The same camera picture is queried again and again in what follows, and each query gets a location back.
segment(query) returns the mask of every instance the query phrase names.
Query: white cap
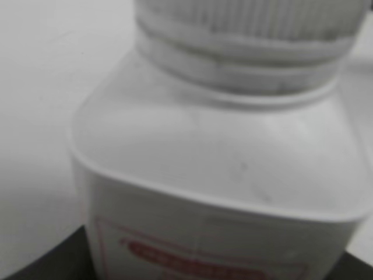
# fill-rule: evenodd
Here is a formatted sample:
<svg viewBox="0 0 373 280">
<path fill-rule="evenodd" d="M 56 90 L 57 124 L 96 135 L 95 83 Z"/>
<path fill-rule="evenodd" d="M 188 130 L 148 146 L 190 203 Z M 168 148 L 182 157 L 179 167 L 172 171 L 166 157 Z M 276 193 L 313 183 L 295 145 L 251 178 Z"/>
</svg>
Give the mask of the white cap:
<svg viewBox="0 0 373 280">
<path fill-rule="evenodd" d="M 136 0 L 138 49 L 163 70 L 236 93 L 331 80 L 371 0 Z"/>
</svg>

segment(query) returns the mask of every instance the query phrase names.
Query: bottle shoulder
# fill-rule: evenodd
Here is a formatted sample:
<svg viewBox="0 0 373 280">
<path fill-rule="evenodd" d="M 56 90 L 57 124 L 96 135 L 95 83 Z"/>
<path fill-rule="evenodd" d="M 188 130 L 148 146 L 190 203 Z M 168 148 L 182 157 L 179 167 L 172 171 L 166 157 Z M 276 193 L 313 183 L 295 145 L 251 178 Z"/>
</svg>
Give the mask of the bottle shoulder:
<svg viewBox="0 0 373 280">
<path fill-rule="evenodd" d="M 141 67 L 114 74 L 74 119 L 73 144 L 103 170 L 305 215 L 347 214 L 368 197 L 370 174 L 337 94 L 256 111 L 188 98 Z"/>
</svg>

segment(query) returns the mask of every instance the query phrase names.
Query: white surface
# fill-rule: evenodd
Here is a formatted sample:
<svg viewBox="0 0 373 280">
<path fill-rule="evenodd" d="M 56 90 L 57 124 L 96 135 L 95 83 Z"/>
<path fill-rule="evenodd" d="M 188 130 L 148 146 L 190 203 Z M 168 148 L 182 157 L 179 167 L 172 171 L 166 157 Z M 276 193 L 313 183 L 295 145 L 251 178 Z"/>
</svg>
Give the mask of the white surface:
<svg viewBox="0 0 373 280">
<path fill-rule="evenodd" d="M 0 278 L 80 225 L 65 126 L 129 48 L 130 7 L 129 0 L 0 2 Z M 373 145 L 373 17 L 367 27 L 343 89 Z M 373 220 L 350 251 L 373 264 Z"/>
</svg>

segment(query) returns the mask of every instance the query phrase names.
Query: ribbed bottle cap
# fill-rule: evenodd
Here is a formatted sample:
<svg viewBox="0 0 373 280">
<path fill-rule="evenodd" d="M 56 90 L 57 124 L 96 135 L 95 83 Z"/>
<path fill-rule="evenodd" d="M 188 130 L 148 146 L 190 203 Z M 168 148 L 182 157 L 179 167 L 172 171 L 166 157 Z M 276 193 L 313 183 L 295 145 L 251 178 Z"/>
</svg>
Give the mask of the ribbed bottle cap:
<svg viewBox="0 0 373 280">
<path fill-rule="evenodd" d="M 140 51 L 190 81 L 283 94 L 320 86 L 370 0 L 136 0 Z"/>
</svg>

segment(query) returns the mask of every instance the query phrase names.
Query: white plastic bottle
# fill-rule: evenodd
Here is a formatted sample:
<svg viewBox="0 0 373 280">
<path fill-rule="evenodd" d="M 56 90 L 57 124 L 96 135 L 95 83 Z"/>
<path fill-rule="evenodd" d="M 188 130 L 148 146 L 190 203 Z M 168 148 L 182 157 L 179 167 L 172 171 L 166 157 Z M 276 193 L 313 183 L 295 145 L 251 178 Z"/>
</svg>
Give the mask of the white plastic bottle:
<svg viewBox="0 0 373 280">
<path fill-rule="evenodd" d="M 337 91 L 369 4 L 137 0 L 69 136 L 100 279 L 323 279 L 371 210 Z"/>
</svg>

